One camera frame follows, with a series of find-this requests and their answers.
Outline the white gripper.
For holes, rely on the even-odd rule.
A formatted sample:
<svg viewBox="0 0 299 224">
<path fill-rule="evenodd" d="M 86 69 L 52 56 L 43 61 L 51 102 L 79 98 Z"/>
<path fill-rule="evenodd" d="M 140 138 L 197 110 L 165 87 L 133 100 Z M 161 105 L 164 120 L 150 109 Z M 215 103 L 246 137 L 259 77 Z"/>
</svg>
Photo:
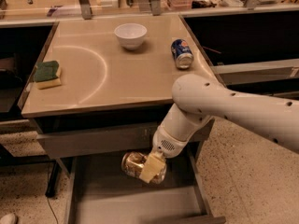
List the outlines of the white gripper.
<svg viewBox="0 0 299 224">
<path fill-rule="evenodd" d="M 180 133 L 170 134 L 160 125 L 152 139 L 152 151 L 139 178 L 146 182 L 161 183 L 164 180 L 166 172 L 165 158 L 170 159 L 176 157 L 188 143 L 188 136 Z"/>
</svg>

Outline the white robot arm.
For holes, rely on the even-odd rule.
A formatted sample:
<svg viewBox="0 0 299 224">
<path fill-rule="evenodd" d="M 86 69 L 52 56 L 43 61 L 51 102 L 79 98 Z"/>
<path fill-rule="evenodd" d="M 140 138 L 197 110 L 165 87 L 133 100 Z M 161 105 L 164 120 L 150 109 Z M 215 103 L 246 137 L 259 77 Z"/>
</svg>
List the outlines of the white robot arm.
<svg viewBox="0 0 299 224">
<path fill-rule="evenodd" d="M 194 74 L 179 77 L 172 104 L 152 140 L 139 178 L 149 183 L 213 117 L 227 119 L 293 152 L 299 151 L 299 102 L 232 91 Z"/>
</svg>

